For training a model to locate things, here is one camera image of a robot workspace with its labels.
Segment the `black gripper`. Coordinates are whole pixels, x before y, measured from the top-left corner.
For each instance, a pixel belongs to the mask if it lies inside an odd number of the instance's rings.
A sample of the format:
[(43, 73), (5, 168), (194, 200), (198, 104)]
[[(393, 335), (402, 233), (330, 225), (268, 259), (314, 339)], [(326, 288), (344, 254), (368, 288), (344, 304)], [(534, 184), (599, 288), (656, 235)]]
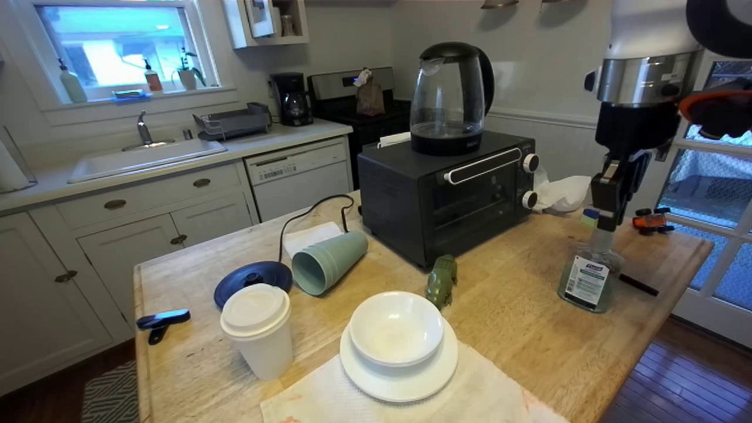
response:
[(624, 214), (624, 179), (631, 187), (644, 175), (644, 164), (634, 160), (638, 150), (665, 148), (678, 126), (671, 104), (624, 108), (599, 106), (594, 141), (609, 150), (604, 167), (590, 179), (597, 227), (612, 233)]

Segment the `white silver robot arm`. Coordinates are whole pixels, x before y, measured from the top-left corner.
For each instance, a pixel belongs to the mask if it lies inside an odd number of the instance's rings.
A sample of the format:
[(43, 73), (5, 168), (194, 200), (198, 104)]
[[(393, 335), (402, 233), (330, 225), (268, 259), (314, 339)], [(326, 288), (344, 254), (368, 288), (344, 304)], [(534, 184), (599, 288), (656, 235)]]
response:
[(709, 138), (752, 128), (749, 81), (691, 92), (699, 51), (752, 56), (749, 0), (611, 0), (607, 56), (584, 78), (599, 101), (594, 141), (607, 148), (590, 180), (599, 229), (623, 224), (649, 152), (669, 148), (681, 117)]

